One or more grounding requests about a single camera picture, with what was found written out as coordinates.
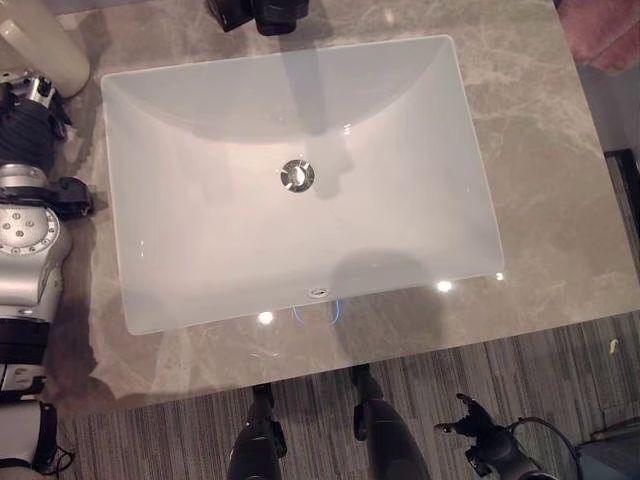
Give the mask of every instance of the undermount sink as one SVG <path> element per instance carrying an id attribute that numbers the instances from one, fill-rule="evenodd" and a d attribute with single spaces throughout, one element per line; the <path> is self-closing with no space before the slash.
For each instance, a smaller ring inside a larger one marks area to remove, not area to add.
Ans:
<path id="1" fill-rule="evenodd" d="M 106 76 L 134 334 L 501 271 L 453 41 Z"/>

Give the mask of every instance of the gray carpet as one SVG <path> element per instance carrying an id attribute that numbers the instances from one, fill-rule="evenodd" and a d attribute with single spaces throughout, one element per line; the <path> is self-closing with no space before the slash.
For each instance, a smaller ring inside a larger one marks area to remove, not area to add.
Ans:
<path id="1" fill-rule="evenodd" d="M 609 353 L 612 339 L 618 351 Z M 640 405 L 640 312 L 570 327 L 390 360 L 372 365 L 387 399 L 407 421 L 434 480 L 471 479 L 468 441 L 434 434 L 457 419 L 466 392 L 500 422 L 537 415 L 573 442 L 637 413 Z M 289 454 L 285 479 L 368 479 L 366 448 L 351 433 L 355 402 L 347 371 L 274 384 L 276 414 Z M 77 460 L 63 479 L 224 479 L 248 389 L 131 411 L 62 421 L 61 442 Z M 563 479 L 574 478 L 555 437 L 523 426 L 528 452 Z"/>

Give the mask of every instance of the robotic arm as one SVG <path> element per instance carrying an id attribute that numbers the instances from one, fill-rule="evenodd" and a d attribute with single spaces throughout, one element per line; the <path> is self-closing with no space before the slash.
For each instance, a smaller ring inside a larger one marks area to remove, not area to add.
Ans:
<path id="1" fill-rule="evenodd" d="M 0 468 L 51 468 L 57 416 L 33 395 L 44 389 L 42 360 L 62 293 L 71 238 L 62 220 L 93 211 L 82 182 L 49 182 L 56 141 L 70 124 L 43 77 L 0 83 Z"/>
<path id="2" fill-rule="evenodd" d="M 501 480 L 557 480 L 527 457 L 520 450 L 513 433 L 496 425 L 482 405 L 462 393 L 457 397 L 467 406 L 469 414 L 455 423 L 441 423 L 435 428 L 443 433 L 455 432 L 476 440 L 476 444 L 466 451 L 466 456 L 478 476 L 484 477 L 495 471 Z"/>

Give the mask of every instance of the sink drain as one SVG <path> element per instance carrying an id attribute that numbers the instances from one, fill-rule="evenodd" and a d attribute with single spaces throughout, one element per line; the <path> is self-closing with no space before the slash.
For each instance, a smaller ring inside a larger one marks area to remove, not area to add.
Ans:
<path id="1" fill-rule="evenodd" d="M 304 160 L 291 160 L 280 171 L 280 181 L 290 192 L 300 193 L 308 190 L 316 174 L 313 167 Z"/>

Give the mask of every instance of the vanity top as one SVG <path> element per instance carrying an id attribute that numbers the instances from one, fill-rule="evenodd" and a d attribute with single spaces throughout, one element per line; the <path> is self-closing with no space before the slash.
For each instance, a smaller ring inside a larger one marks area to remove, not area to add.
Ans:
<path id="1" fill-rule="evenodd" d="M 91 219 L 67 224 L 74 248 L 46 359 L 47 394 L 63 411 L 139 406 L 640 308 L 607 166 L 551 0 L 311 0 L 310 7 L 295 33 L 275 38 L 259 36 L 253 24 L 223 33 L 201 0 L 61 17 L 94 73 L 69 104 L 75 130 L 55 173 L 85 181 L 97 203 Z M 110 208 L 105 74 L 436 34 L 450 35 L 457 48 L 501 233 L 502 272 L 440 288 L 447 291 L 430 285 L 344 299 L 335 323 L 334 305 L 323 304 L 269 319 L 127 331 Z"/>

